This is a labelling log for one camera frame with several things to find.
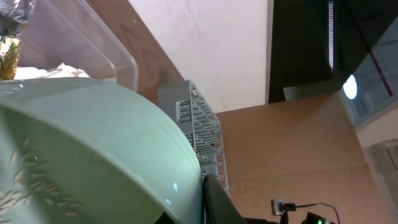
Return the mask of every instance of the light strip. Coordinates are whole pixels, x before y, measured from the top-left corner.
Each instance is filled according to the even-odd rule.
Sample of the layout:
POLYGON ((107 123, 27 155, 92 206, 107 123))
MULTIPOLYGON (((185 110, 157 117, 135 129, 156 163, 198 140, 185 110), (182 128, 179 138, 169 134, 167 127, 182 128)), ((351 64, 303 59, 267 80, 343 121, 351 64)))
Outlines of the light strip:
POLYGON ((333 71, 333 0, 328 1, 328 15, 329 15, 329 66, 333 71))

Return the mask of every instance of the white ceiling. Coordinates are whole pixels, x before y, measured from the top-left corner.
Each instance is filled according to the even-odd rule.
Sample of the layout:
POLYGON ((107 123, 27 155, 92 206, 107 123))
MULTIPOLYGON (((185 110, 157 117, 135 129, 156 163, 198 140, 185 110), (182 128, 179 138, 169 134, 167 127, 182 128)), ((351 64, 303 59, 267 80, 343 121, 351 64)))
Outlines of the white ceiling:
POLYGON ((266 0, 129 1, 213 111, 265 104, 272 12, 266 0))

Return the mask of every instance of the gray dish rack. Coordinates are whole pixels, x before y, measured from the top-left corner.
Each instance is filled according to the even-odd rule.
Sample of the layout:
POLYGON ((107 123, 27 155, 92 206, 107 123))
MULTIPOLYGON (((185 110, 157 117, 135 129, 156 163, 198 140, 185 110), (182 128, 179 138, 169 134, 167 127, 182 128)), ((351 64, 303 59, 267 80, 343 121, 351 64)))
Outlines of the gray dish rack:
POLYGON ((196 86, 190 80, 161 85, 157 103, 191 143, 201 166, 202 177, 216 175, 229 195, 220 121, 196 86))

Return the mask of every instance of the brown cardboard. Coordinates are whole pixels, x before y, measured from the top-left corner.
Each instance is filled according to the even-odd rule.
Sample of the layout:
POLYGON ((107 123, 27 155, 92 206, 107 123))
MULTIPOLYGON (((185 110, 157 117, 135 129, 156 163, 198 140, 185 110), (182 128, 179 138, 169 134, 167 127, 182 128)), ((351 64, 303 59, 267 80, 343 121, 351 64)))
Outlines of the brown cardboard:
MULTIPOLYGON (((329 203, 342 223, 389 223, 354 127, 338 95, 217 114, 223 129, 229 192, 244 217, 279 221, 271 199, 329 203)), ((336 222, 329 208, 307 211, 336 222)))

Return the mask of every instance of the white cloth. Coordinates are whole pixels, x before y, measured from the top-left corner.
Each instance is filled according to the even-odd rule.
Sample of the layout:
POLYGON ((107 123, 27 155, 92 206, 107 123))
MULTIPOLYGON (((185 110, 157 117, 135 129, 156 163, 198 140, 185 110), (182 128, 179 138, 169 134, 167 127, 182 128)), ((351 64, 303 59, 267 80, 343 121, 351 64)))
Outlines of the white cloth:
POLYGON ((15 74, 15 80, 26 80, 32 78, 64 78, 64 77, 85 77, 90 76, 87 73, 78 68, 74 68, 69 65, 62 63, 57 68, 50 70, 38 69, 35 67, 17 67, 15 74))

